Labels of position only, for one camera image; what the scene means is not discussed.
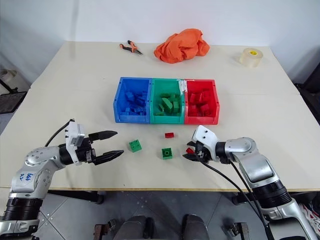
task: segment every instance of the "green bin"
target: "green bin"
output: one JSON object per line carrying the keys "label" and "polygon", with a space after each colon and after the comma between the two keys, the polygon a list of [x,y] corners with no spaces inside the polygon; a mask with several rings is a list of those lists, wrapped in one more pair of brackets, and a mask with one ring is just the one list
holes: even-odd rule
{"label": "green bin", "polygon": [[[150,96],[150,123],[151,124],[184,124],[185,121],[185,92],[180,91],[179,82],[182,79],[153,78]],[[162,98],[179,102],[179,111],[171,113],[162,111],[159,107],[163,103]]]}

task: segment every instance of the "blue bin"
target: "blue bin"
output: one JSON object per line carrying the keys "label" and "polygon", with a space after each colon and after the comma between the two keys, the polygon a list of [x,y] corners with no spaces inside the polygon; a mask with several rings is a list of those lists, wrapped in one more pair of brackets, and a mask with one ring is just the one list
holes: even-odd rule
{"label": "blue bin", "polygon": [[113,110],[116,123],[150,123],[152,78],[121,77]]}

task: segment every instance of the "table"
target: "table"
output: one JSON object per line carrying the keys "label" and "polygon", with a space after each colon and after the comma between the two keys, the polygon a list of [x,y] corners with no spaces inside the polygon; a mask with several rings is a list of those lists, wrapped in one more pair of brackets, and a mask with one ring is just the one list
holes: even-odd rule
{"label": "table", "polygon": [[[119,158],[99,166],[69,165],[55,173],[51,189],[234,191],[222,177],[182,157],[195,125],[115,123],[113,98],[120,77],[215,79],[220,102],[218,125],[207,126],[220,140],[251,137],[275,167],[289,191],[319,191],[320,127],[269,47],[257,68],[237,63],[244,46],[211,46],[205,57],[167,64],[152,57],[155,44],[139,44],[143,56],[117,43],[66,42],[34,82],[0,136],[0,187],[9,187],[24,156],[43,146],[68,119],[86,134],[114,130],[96,141],[97,155],[124,149]],[[164,133],[174,132],[166,139]],[[129,142],[142,150],[132,153]],[[63,133],[51,145],[62,144]],[[161,149],[174,158],[162,160]],[[241,183],[230,165],[210,163]]]}

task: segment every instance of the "white wall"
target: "white wall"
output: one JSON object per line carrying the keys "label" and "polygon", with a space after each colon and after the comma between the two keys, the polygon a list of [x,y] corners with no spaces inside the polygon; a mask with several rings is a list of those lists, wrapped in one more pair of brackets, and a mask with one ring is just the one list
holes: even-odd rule
{"label": "white wall", "polygon": [[271,46],[294,82],[320,62],[319,0],[0,0],[0,21],[1,63],[31,83],[64,40],[160,43],[186,28],[213,45]]}

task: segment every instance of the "robotic arm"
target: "robotic arm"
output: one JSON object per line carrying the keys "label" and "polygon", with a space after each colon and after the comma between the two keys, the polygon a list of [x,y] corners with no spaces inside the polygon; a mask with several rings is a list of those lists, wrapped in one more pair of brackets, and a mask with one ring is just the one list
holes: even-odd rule
{"label": "robotic arm", "polygon": [[31,234],[38,230],[40,207],[55,171],[73,163],[99,165],[117,158],[123,150],[96,156],[95,149],[91,147],[94,141],[108,139],[116,134],[116,131],[101,131],[85,137],[84,127],[70,120],[65,129],[65,144],[39,147],[29,152],[22,168],[12,179],[6,210],[0,220],[0,239],[33,239]]}
{"label": "robotic arm", "polygon": [[204,163],[213,160],[223,164],[232,161],[239,164],[263,216],[269,221],[273,239],[299,236],[302,237],[299,239],[317,240],[297,202],[290,197],[269,160],[259,153],[253,139],[241,137],[220,142],[212,131],[200,125],[188,145],[195,147],[197,155],[185,154],[184,157],[189,160]]}

